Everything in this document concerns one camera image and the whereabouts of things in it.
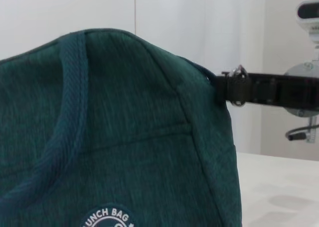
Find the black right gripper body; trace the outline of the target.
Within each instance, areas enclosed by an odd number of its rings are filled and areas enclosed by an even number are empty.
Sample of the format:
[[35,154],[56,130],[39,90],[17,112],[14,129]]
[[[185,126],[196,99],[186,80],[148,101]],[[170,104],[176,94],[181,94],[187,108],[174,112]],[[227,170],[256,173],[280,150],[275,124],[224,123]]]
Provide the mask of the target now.
[[276,85],[276,104],[285,108],[318,108],[319,79],[279,76]]

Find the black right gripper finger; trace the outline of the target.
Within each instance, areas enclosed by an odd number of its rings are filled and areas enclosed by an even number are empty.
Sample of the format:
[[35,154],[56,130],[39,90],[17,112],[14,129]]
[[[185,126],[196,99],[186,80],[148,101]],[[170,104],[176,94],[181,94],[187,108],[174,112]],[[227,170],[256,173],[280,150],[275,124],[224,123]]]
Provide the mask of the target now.
[[229,72],[222,72],[221,75],[216,76],[215,88],[216,97],[218,101],[228,101],[228,76]]
[[228,74],[228,101],[233,105],[276,104],[277,76],[271,74]]

